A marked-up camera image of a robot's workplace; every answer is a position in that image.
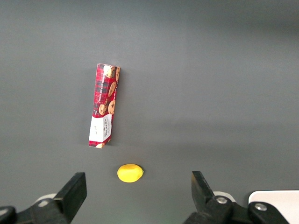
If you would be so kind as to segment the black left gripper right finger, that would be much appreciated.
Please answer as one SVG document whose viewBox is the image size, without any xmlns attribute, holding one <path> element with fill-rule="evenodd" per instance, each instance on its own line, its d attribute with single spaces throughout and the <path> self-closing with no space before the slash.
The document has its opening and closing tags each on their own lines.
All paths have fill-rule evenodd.
<svg viewBox="0 0 299 224">
<path fill-rule="evenodd" d="M 246 208 L 226 196 L 216 196 L 200 171 L 192 172 L 192 198 L 196 207 L 185 224 L 287 224 L 278 209 L 265 202 Z"/>
</svg>

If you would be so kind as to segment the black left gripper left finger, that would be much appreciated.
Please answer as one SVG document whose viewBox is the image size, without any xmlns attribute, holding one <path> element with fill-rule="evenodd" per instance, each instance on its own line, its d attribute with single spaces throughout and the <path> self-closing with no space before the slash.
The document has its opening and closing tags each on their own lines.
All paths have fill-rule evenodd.
<svg viewBox="0 0 299 224">
<path fill-rule="evenodd" d="M 53 198 L 40 199 L 26 210 L 1 206 L 2 224 L 70 224 L 87 196 L 84 172 L 77 172 Z"/>
</svg>

